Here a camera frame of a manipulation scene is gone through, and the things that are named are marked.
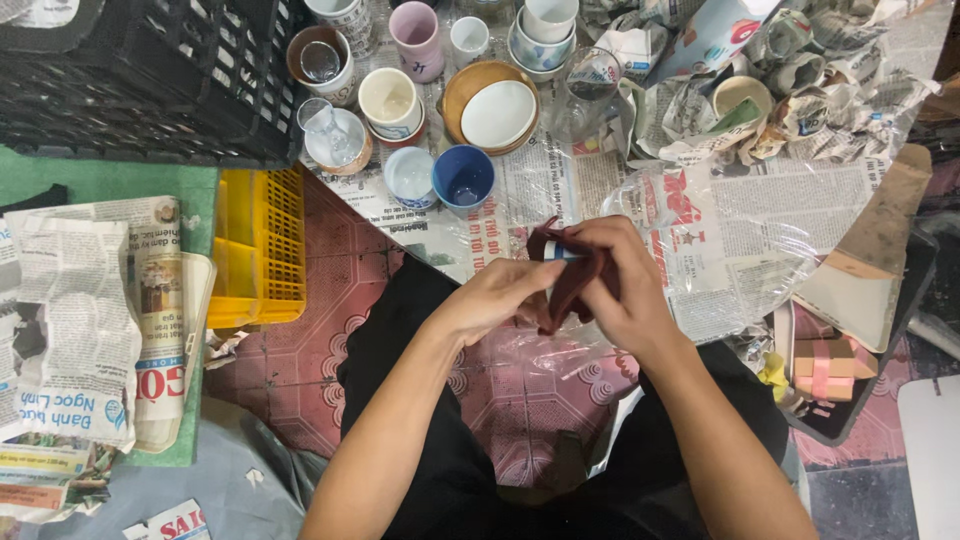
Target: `plastic wrap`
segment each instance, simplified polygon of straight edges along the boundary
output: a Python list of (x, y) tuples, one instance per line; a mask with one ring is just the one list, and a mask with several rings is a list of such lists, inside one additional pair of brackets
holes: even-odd
[[(590, 11), (587, 4), (582, 13)], [(936, 8), (949, 13), (949, 4)], [(382, 41), (373, 55), (356, 62), (358, 80), (373, 69), (399, 63), (386, 32), (390, 14), (386, 0), (373, 1), (370, 10)], [(451, 144), (436, 109), (446, 81), (455, 73), (449, 28), (467, 15), (480, 16), (490, 27), (490, 45), (481, 59), (511, 62), (507, 32), (515, 17), (513, 3), (461, 0), (438, 8), (446, 67), (433, 83), (417, 85), (428, 124), (418, 145), (434, 157)], [(936, 31), (908, 32), (922, 32), (927, 41), (939, 43), (946, 23)], [(908, 39), (888, 42), (894, 34), (881, 38), (889, 54), (909, 44)], [(740, 64), (742, 69), (752, 68)], [(539, 85), (541, 111), (549, 110), (557, 84)], [(643, 120), (636, 114), (636, 98), (642, 91), (621, 92), (608, 109), (609, 122), (595, 139), (561, 144), (538, 126), (519, 149), (492, 158), (493, 193), (466, 219), (443, 206), (413, 210), (399, 205), (383, 184), (381, 171), (392, 150), (379, 144), (367, 169), (350, 177), (322, 175), (311, 168), (393, 241), (457, 282), (465, 282), (494, 258), (527, 258), (528, 233), (554, 215), (560, 217), (556, 226), (562, 227), (629, 208), (661, 265), (664, 293), (681, 330), (698, 343), (736, 334), (789, 299), (815, 268), (816, 257), (825, 256), (839, 242), (878, 186), (888, 160), (800, 160), (783, 152), (745, 165), (733, 146), (685, 167), (659, 160), (628, 163), (625, 141), (632, 139), (636, 123)], [(896, 151), (902, 144), (896, 139), (905, 134), (912, 115), (902, 113), (892, 121), (891, 148)], [(301, 160), (312, 164), (305, 154)], [(648, 194), (653, 196), (652, 206)], [(654, 212), (647, 213), (648, 208)], [(498, 329), (497, 353), (531, 359), (562, 376), (598, 357), (618, 354), (594, 323), (580, 325), (575, 318), (567, 323), (553, 338), (539, 337), (536, 329), (527, 327)]]

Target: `wooden bowl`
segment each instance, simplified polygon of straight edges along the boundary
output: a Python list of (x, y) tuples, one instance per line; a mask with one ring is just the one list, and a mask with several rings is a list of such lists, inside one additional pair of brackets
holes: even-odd
[(444, 96), (440, 100), (440, 114), (444, 118), (444, 125), (450, 136), (457, 144), (469, 144), (464, 132), (460, 129), (460, 121), (464, 115), (464, 108), (477, 92), (499, 81), (520, 81), (527, 85), (534, 93), (537, 103), (537, 112), (534, 121), (527, 131), (514, 142), (499, 148), (481, 148), (488, 156), (503, 156), (519, 148), (537, 128), (540, 121), (540, 95), (537, 86), (526, 73), (516, 66), (503, 61), (478, 61), (461, 69), (446, 84)]

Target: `white bowl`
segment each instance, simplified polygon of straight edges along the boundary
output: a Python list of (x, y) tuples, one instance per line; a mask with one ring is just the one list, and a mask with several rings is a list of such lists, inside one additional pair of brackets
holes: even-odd
[[(577, 35), (576, 33), (574, 33), (573, 44), (570, 46), (570, 50), (575, 51), (576, 49), (577, 49)], [(520, 63), (519, 60), (516, 59), (516, 54), (514, 54), (514, 49), (512, 49), (510, 45), (507, 45), (507, 50), (510, 51), (510, 60), (514, 61), (514, 65), (516, 67), (519, 67), (521, 71), (526, 73), (527, 77), (530, 77), (530, 80), (536, 84), (546, 83), (547, 81), (553, 80), (553, 78), (556, 77), (557, 74), (560, 73), (564, 69), (564, 66), (566, 65), (566, 60), (564, 60), (559, 66), (551, 69), (550, 71), (534, 71), (533, 69), (527, 68), (527, 66), (523, 65), (522, 63)]]
[(526, 133), (537, 115), (537, 98), (520, 81), (499, 81), (476, 93), (460, 119), (470, 144), (501, 148)]

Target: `green mat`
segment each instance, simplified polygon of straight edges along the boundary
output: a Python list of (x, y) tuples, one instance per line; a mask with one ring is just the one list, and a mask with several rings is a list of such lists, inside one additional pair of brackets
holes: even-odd
[[(217, 169), (211, 167), (25, 158), (0, 146), (0, 206), (33, 197), (49, 189), (51, 184), (67, 186), (71, 205), (173, 195), (180, 200), (180, 215), (185, 219), (195, 215), (200, 218), (193, 230), (181, 225), (182, 250), (207, 257), (213, 250), (218, 178)], [(118, 455), (115, 463), (166, 467), (186, 467), (193, 463), (202, 377), (203, 366), (197, 362), (174, 446), (160, 454), (134, 450)]]

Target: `black plastic crate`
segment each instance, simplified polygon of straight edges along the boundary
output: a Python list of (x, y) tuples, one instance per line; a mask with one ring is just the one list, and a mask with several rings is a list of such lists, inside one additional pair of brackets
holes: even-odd
[[(890, 332), (890, 342), (887, 351), (876, 356), (876, 377), (855, 380), (853, 395), (848, 402), (830, 402), (832, 406), (810, 403), (810, 410), (803, 418), (784, 412), (790, 426), (810, 435), (815, 440), (827, 446), (840, 446), (856, 421), (857, 415), (867, 404), (867, 400), (874, 390), (883, 368), (894, 355), (894, 350), (900, 339), (906, 333), (906, 325), (910, 322), (917, 306), (924, 297), (926, 288), (933, 279), (936, 270), (936, 257), (939, 245), (933, 236), (914, 228), (906, 244), (906, 267), (903, 272), (903, 281), (900, 282), (900, 297), (897, 300), (897, 309), (894, 311), (894, 323)], [(814, 409), (826, 414), (818, 414)]]
[(0, 25), (0, 143), (30, 156), (287, 167), (302, 90), (286, 48), (309, 17), (301, 0), (82, 0), (58, 29)]

